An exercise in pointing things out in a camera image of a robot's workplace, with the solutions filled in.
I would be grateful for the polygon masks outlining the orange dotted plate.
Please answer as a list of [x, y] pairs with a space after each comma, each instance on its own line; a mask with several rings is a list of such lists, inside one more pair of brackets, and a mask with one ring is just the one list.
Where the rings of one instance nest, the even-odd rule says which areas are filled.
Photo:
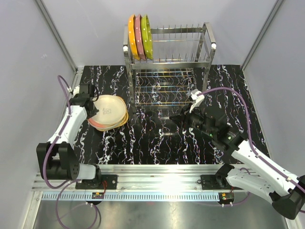
[[137, 46], [135, 42], [135, 32], [134, 32], [134, 19], [135, 15], [132, 14], [128, 19], [128, 35], [129, 35], [129, 43], [131, 48], [131, 53], [134, 59], [140, 60], [138, 55]]

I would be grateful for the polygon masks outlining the pink dotted plate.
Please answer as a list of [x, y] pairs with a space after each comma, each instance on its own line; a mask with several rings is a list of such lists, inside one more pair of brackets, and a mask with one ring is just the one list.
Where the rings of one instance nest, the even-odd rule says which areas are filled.
[[136, 43], [139, 59], [146, 60], [145, 51], [142, 44], [141, 18], [142, 16], [138, 14], [134, 19], [135, 43]]

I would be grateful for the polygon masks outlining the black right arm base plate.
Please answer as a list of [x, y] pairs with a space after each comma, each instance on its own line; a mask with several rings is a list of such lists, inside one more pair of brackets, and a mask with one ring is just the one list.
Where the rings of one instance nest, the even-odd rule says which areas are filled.
[[227, 181], [219, 175], [201, 175], [197, 183], [202, 186], [202, 190], [231, 189]]

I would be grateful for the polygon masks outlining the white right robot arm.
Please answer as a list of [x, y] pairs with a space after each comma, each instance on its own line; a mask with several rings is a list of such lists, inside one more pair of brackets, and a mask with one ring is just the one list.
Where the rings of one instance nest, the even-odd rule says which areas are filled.
[[261, 153], [245, 134], [227, 125], [224, 115], [182, 112], [170, 116], [170, 120], [178, 127], [200, 131], [217, 149], [230, 154], [258, 175], [255, 177], [224, 164], [215, 173], [216, 185], [220, 189], [230, 186], [244, 189], [271, 203], [287, 219], [295, 219], [298, 213], [304, 212], [305, 177], [287, 171]]

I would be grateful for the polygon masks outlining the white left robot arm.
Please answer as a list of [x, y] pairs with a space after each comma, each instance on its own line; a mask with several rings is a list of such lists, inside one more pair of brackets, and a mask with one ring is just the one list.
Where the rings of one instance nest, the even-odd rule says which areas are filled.
[[78, 161], [73, 149], [74, 140], [82, 123], [98, 113], [94, 105], [95, 87], [80, 84], [73, 90], [65, 115], [53, 136], [36, 148], [41, 178], [50, 186], [50, 180], [86, 180], [91, 189], [102, 186], [102, 177], [96, 165]]

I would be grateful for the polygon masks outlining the cream plate with drawing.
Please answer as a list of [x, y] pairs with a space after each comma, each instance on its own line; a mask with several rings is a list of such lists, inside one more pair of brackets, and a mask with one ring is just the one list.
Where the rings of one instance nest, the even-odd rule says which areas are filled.
[[100, 95], [93, 102], [99, 110], [96, 115], [88, 119], [88, 122], [98, 128], [115, 126], [127, 117], [127, 106], [125, 101], [115, 95]]

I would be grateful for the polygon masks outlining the yellow-green dotted plate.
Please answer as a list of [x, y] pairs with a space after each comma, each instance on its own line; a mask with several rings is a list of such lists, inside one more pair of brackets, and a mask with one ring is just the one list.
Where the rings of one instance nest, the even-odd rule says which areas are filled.
[[147, 59], [153, 59], [153, 42], [152, 42], [152, 33], [149, 23], [148, 15], [145, 14], [141, 18], [141, 34], [142, 34], [142, 44]]

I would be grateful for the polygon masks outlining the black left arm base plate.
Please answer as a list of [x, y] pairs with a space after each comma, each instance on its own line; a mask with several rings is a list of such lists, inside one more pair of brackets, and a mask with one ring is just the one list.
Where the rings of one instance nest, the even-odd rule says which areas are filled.
[[106, 190], [116, 190], [117, 188], [118, 176], [114, 174], [98, 174], [95, 179], [92, 180], [82, 180], [81, 183], [77, 183], [76, 189], [106, 189]]

